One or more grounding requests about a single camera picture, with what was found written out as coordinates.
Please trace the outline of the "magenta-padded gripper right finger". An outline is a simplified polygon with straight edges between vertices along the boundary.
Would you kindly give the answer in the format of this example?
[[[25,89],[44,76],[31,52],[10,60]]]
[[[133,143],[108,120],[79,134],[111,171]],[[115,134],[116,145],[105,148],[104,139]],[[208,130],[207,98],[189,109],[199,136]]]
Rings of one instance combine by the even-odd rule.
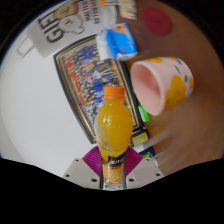
[[[123,170],[126,189],[140,188],[164,177],[154,158],[144,158],[132,148],[125,153]]]

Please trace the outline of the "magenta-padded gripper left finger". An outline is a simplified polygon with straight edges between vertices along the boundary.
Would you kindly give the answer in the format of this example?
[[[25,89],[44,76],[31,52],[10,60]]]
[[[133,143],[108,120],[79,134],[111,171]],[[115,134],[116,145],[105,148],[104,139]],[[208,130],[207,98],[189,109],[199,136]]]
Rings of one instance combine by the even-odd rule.
[[[101,156],[97,146],[83,158],[75,158],[65,171],[63,178],[84,188],[102,188]]]

